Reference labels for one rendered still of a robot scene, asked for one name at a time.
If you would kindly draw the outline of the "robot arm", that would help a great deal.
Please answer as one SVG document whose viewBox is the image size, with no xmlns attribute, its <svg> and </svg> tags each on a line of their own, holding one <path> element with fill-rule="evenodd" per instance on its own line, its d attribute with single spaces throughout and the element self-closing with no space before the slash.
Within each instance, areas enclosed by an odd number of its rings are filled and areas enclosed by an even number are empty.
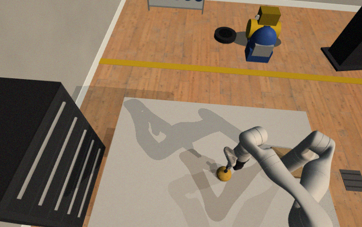
<svg viewBox="0 0 362 227">
<path fill-rule="evenodd" d="M 293 196 L 295 201 L 288 216 L 289 227 L 333 227 L 319 201 L 329 187 L 335 142 L 323 133 L 313 131 L 279 158 L 272 148 L 260 148 L 267 138 L 263 127 L 246 130 L 239 135 L 237 152 L 242 157 L 252 155 L 268 178 Z M 314 159 L 315 154 L 319 158 Z M 291 172 L 303 165 L 298 182 Z"/>
</svg>

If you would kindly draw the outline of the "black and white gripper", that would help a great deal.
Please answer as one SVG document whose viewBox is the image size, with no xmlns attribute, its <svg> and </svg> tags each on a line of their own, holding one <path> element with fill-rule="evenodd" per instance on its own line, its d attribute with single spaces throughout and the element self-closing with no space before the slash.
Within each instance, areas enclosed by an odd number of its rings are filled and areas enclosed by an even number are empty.
<svg viewBox="0 0 362 227">
<path fill-rule="evenodd" d="M 232 150 L 229 147 L 224 147 L 224 154 L 227 158 L 228 164 L 226 170 L 229 170 L 233 167 L 234 170 L 242 169 L 244 164 L 249 161 L 251 157 L 242 157 L 237 152 L 237 146 Z"/>
</svg>

